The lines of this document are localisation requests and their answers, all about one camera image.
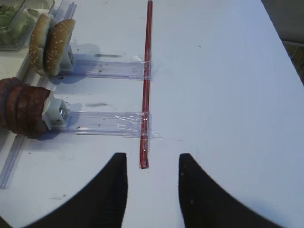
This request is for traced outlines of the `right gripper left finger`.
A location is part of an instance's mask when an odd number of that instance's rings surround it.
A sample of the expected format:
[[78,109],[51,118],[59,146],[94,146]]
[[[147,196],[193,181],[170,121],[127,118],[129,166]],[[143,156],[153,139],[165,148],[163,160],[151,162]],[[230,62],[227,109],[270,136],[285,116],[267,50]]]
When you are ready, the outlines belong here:
[[120,228],[128,195],[127,158],[115,153],[74,197],[30,228]]

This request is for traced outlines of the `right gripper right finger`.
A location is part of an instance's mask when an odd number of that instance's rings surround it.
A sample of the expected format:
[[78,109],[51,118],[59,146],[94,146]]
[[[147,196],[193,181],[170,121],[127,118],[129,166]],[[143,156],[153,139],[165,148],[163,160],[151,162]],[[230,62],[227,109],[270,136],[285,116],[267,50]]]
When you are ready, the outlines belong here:
[[189,153],[179,156],[178,192],[187,228],[276,228],[222,189]]

